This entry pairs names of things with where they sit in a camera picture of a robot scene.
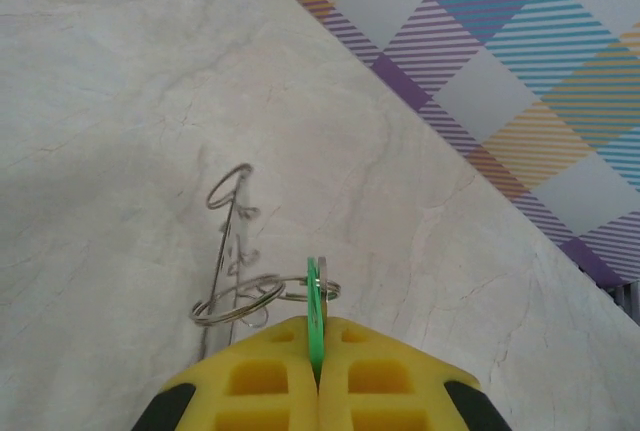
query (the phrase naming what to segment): marble countertop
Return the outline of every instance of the marble countertop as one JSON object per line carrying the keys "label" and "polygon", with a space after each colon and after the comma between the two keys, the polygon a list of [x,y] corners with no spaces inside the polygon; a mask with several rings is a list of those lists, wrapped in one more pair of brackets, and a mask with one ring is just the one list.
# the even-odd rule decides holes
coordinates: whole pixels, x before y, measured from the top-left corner
{"label": "marble countertop", "polygon": [[3,430],[129,429],[192,362],[204,199],[242,161],[256,272],[326,256],[332,314],[473,373],[516,430],[637,429],[639,328],[293,0],[1,7]]}

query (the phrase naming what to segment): metal ring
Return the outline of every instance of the metal ring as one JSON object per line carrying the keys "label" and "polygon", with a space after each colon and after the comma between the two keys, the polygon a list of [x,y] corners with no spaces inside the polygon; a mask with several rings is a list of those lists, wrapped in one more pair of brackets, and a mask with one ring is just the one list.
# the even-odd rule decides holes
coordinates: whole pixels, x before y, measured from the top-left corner
{"label": "metal ring", "polygon": [[[287,281],[297,281],[301,286],[307,285],[307,277],[306,276],[287,276],[280,278],[280,281],[286,283]],[[257,286],[258,291],[261,293],[266,293],[264,289],[260,285]],[[342,291],[341,286],[335,281],[327,280],[327,301],[333,301],[340,297],[340,292]],[[306,302],[307,301],[307,293],[283,293],[278,296],[277,299],[281,299],[283,301],[298,301],[298,302]]]}
{"label": "metal ring", "polygon": [[[266,292],[260,288],[261,285],[266,286],[269,284],[272,284],[273,286]],[[219,301],[223,296],[226,296],[233,291],[236,291],[238,294],[246,294],[250,289],[259,289],[262,295],[255,298],[255,300],[249,304],[238,306],[237,308],[233,308],[224,313],[202,315],[209,306],[211,306],[211,309],[214,309],[217,301]],[[230,323],[232,321],[242,319],[258,309],[264,308],[267,304],[278,298],[284,289],[285,283],[276,274],[263,274],[261,276],[256,276],[255,278],[242,281],[235,286],[231,286],[224,291],[221,291],[207,302],[198,301],[191,309],[190,317],[199,326],[213,326],[221,323]]]}
{"label": "metal ring", "polygon": [[233,168],[227,174],[225,174],[224,177],[220,181],[218,181],[218,184],[216,184],[214,188],[207,195],[207,208],[218,209],[225,206],[226,204],[229,204],[233,200],[234,196],[236,195],[236,191],[238,190],[237,184],[231,191],[229,191],[223,197],[215,201],[211,201],[211,200],[213,199],[213,195],[216,194],[216,191],[218,191],[218,189],[220,189],[220,187],[224,183],[226,183],[227,180],[231,179],[235,174],[240,173],[238,180],[243,180],[248,178],[252,172],[253,172],[253,166],[251,166],[249,163],[242,163],[236,166],[235,168]]}

